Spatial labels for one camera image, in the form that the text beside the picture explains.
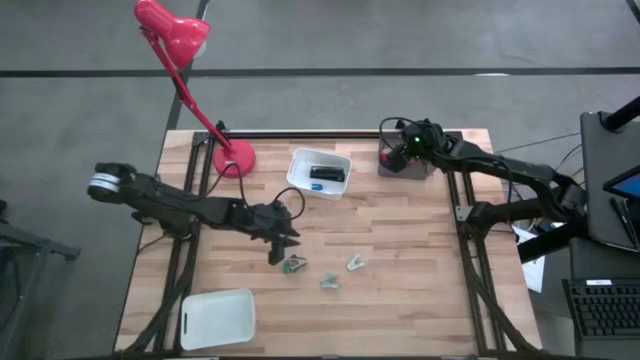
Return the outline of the tablet with blue screen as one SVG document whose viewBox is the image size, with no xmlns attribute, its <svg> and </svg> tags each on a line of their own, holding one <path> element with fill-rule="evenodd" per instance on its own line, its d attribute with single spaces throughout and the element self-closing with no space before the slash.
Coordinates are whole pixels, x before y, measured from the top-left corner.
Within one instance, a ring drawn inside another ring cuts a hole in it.
<svg viewBox="0 0 640 360">
<path fill-rule="evenodd" d="M 606 181 L 603 190 L 626 199 L 640 201 L 640 165 Z"/>
</svg>

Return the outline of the black stapler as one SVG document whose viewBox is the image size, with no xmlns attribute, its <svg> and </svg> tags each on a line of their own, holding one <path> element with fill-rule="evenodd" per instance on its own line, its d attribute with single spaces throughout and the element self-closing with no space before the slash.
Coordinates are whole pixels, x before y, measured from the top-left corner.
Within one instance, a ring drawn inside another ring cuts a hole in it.
<svg viewBox="0 0 640 360">
<path fill-rule="evenodd" d="M 346 179 L 346 174 L 344 169 L 340 167 L 312 166 L 309 177 L 312 179 L 343 183 Z"/>
</svg>

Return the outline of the black pen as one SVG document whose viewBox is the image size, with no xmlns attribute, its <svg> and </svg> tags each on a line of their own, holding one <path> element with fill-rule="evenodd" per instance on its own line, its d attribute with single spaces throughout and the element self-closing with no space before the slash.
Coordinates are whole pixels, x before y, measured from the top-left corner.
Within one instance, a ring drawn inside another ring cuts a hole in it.
<svg viewBox="0 0 640 360">
<path fill-rule="evenodd" d="M 627 221 L 627 218 L 623 212 L 623 208 L 621 207 L 619 201 L 616 198 L 610 198 L 609 199 L 609 204 L 611 206 L 611 208 L 613 209 L 613 211 L 615 212 L 617 218 L 619 219 L 620 223 L 622 224 L 622 227 L 625 231 L 625 234 L 627 235 L 627 238 L 629 240 L 632 240 L 632 233 L 629 230 L 629 224 Z"/>
<path fill-rule="evenodd" d="M 627 222 L 626 227 L 627 227 L 627 232 L 628 232 L 629 238 L 630 238 L 631 242 L 633 243 L 633 246 L 640 251 L 640 238 L 638 237 L 637 232 L 636 232 L 636 228 L 635 228 L 635 225 L 634 225 L 632 213 L 631 213 L 630 208 L 629 208 L 629 200 L 628 199 L 624 199 L 622 201 L 622 208 L 623 208 L 623 213 L 624 213 L 624 216 L 625 216 L 626 222 Z"/>
</svg>

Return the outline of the black pole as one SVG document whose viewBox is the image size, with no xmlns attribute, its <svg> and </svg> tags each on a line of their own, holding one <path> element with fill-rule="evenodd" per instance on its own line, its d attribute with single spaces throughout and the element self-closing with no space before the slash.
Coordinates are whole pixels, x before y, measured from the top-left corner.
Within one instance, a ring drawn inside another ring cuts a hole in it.
<svg viewBox="0 0 640 360">
<path fill-rule="evenodd" d="M 614 133 L 624 131 L 625 126 L 640 116 L 640 96 L 631 100 L 613 113 L 600 113 L 601 126 Z"/>
</svg>

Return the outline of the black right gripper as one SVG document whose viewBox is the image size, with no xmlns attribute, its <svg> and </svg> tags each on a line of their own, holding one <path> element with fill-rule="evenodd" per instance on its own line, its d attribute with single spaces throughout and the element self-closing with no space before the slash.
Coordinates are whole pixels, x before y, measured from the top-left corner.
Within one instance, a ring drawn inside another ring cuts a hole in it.
<svg viewBox="0 0 640 360">
<path fill-rule="evenodd" d="M 421 122 L 413 122 L 402 130 L 403 146 L 397 146 L 388 153 L 388 169 L 394 173 L 404 170 L 408 157 L 430 159 L 435 150 L 443 144 L 442 127 L 428 118 Z"/>
</svg>

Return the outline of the black computer keyboard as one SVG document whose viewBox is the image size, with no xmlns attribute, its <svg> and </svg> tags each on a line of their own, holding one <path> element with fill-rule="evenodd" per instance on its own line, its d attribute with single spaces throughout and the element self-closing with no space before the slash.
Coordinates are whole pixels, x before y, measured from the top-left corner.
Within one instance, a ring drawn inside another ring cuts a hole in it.
<svg viewBox="0 0 640 360">
<path fill-rule="evenodd" d="M 580 340 L 640 340 L 640 278 L 563 279 Z"/>
</svg>

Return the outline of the black floor stand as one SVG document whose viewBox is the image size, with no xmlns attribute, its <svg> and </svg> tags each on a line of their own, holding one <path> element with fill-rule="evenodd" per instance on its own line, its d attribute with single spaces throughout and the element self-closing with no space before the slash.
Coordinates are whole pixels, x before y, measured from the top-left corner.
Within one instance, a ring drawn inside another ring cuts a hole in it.
<svg viewBox="0 0 640 360">
<path fill-rule="evenodd" d="M 0 199 L 0 360 L 12 360 L 48 258 L 78 259 L 81 249 L 13 227 L 6 220 L 7 203 Z"/>
</svg>

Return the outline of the red desk lamp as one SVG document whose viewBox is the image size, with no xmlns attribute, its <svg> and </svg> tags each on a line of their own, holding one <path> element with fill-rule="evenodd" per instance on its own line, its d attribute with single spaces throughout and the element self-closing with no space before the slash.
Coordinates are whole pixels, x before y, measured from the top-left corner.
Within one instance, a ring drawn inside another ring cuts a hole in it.
<svg viewBox="0 0 640 360">
<path fill-rule="evenodd" d="M 157 0 L 138 0 L 134 16 L 140 32 L 146 38 L 156 57 L 167 71 L 182 104 L 198 119 L 218 141 L 213 151 L 213 165 L 224 177 L 241 178 L 248 175 L 256 164 L 251 144 L 245 140 L 229 139 L 199 109 L 179 71 L 185 69 L 205 48 L 210 25 L 193 17 L 178 17 Z"/>
</svg>

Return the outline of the grey translucent plastic bin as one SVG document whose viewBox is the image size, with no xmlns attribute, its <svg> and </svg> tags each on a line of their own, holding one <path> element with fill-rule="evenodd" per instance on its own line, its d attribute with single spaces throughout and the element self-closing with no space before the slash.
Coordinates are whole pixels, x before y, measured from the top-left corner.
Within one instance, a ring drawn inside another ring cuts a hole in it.
<svg viewBox="0 0 640 360">
<path fill-rule="evenodd" d="M 402 137 L 399 133 L 385 133 L 381 135 L 381 139 L 379 140 L 379 155 L 382 151 L 390 152 L 393 147 L 401 145 L 402 143 Z M 380 160 L 377 168 L 378 175 L 381 177 L 408 180 L 425 180 L 434 171 L 435 168 L 432 165 L 417 159 L 409 160 L 407 167 L 398 173 L 394 173 L 388 168 L 383 167 L 380 164 Z"/>
</svg>

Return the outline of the dark grey side desk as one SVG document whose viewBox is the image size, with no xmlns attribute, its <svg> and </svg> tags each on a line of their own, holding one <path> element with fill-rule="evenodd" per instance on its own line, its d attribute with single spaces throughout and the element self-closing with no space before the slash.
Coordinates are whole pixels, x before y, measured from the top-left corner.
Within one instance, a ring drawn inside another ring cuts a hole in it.
<svg viewBox="0 0 640 360">
<path fill-rule="evenodd" d="M 604 129 L 597 113 L 580 117 L 587 223 L 594 241 L 624 250 L 638 252 L 609 204 L 620 196 L 603 190 L 603 184 L 619 174 L 640 165 L 640 122 L 632 121 L 621 133 Z"/>
</svg>

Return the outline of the green staple remover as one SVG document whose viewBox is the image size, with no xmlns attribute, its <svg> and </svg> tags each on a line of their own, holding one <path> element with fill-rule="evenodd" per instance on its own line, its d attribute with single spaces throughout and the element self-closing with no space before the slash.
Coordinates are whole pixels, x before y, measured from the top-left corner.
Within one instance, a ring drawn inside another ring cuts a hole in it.
<svg viewBox="0 0 640 360">
<path fill-rule="evenodd" d="M 292 254 L 288 259 L 284 261 L 283 272 L 285 274 L 295 273 L 307 265 L 307 259 Z"/>
</svg>

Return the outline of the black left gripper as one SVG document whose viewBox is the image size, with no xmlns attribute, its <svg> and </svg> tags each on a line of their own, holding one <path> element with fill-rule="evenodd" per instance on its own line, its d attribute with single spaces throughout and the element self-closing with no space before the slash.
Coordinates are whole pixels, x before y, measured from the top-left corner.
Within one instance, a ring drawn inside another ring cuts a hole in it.
<svg viewBox="0 0 640 360">
<path fill-rule="evenodd" d="M 293 228 L 293 215 L 280 201 L 256 204 L 250 206 L 248 210 L 254 219 L 254 234 L 252 237 L 263 240 L 276 240 L 271 242 L 268 263 L 277 265 L 284 259 L 286 248 L 299 245 L 298 241 L 285 238 L 287 236 L 299 236 L 299 233 Z"/>
</svg>

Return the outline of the white paper sheet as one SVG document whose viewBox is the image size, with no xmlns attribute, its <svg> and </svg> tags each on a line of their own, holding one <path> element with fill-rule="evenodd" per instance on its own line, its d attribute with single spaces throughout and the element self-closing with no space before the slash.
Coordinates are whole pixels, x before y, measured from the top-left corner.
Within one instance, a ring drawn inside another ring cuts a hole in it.
<svg viewBox="0 0 640 360">
<path fill-rule="evenodd" d="M 521 228 L 513 226 L 512 229 L 516 234 L 518 245 L 521 245 L 535 237 L 535 234 L 530 233 Z M 542 292 L 544 266 L 545 266 L 544 256 L 541 256 L 537 259 L 534 259 L 522 264 L 522 270 L 523 270 L 525 282 L 529 290 L 536 293 Z"/>
</svg>

